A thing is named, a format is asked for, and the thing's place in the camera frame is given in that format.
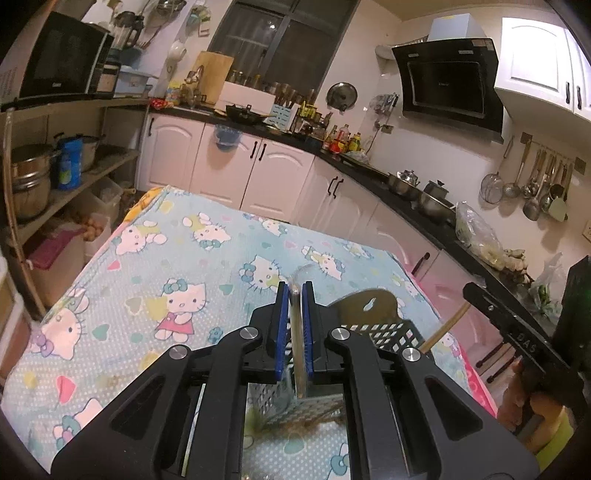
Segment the wooden stick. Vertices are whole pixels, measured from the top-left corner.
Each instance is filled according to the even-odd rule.
[[[446,323],[441,325],[440,329],[436,331],[431,337],[422,344],[418,349],[421,353],[427,353],[433,346],[443,338],[447,332],[449,332],[452,327],[459,322],[459,320],[465,315],[465,313],[470,308],[470,303],[464,302],[459,310],[450,318]]]

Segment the range hood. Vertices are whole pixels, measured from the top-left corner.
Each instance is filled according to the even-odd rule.
[[[495,45],[470,14],[436,18],[427,41],[394,46],[404,116],[430,118],[497,142],[503,104],[495,92]]]

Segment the human hand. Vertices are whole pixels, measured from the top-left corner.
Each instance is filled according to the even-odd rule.
[[[533,412],[544,419],[533,435],[524,442],[530,452],[537,453],[554,437],[566,411],[554,398],[542,392],[535,392],[528,399],[521,381],[522,363],[515,364],[512,369],[515,375],[505,390],[496,418],[501,425],[514,432],[523,420],[525,402],[529,401]]]

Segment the wooden shelf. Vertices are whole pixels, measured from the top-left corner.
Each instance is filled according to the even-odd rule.
[[[46,221],[48,221],[58,210],[64,208],[69,202],[86,190],[97,180],[105,177],[114,169],[120,167],[126,162],[138,157],[137,150],[128,150],[126,148],[114,147],[113,145],[100,145],[96,150],[97,161],[93,169],[82,174],[80,186],[74,190],[52,190],[49,198],[49,206],[39,217],[23,225],[18,225],[17,238],[22,245],[37,232]],[[5,236],[8,245],[14,247],[10,236],[9,227],[5,228]]]
[[[47,103],[15,110],[12,113],[13,123],[24,122],[32,118],[54,115],[55,113],[70,112],[77,109],[110,108],[117,106],[148,105],[149,98],[112,98],[105,100],[75,100],[72,102]],[[6,112],[0,113],[0,125],[4,124]]]

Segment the blender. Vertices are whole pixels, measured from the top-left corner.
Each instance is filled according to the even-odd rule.
[[[111,34],[115,39],[109,50],[110,59],[121,62],[121,52],[137,43],[143,28],[143,15],[136,15],[130,11],[117,15],[111,28]]]

